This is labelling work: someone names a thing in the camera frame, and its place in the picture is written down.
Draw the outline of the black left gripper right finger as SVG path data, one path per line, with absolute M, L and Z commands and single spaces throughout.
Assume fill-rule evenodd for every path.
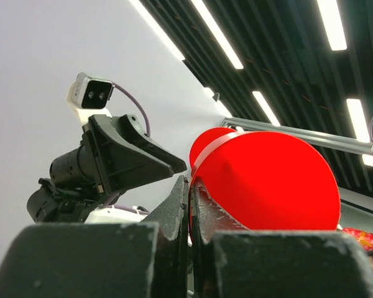
M 342 232 L 251 231 L 190 188 L 196 297 L 373 297 L 364 249 Z

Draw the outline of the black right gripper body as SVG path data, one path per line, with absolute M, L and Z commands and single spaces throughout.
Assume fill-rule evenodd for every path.
M 185 161 L 150 138 L 137 117 L 95 114 L 88 119 L 87 136 L 107 194 L 126 192 L 187 170 Z

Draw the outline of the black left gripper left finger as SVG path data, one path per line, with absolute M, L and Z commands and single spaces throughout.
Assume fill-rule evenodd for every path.
M 139 223 L 23 229 L 0 265 L 0 297 L 186 297 L 188 182 Z

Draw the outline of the red plastic wine glass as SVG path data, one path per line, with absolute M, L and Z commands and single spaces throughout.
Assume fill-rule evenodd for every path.
M 334 173 L 300 138 L 215 127 L 193 142 L 189 163 L 192 180 L 249 230 L 337 229 L 341 198 Z

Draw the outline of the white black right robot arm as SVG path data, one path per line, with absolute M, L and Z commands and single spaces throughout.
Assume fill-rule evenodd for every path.
M 54 159 L 27 201 L 35 223 L 84 222 L 130 189 L 171 178 L 186 163 L 152 140 L 136 116 L 92 115 L 80 146 Z

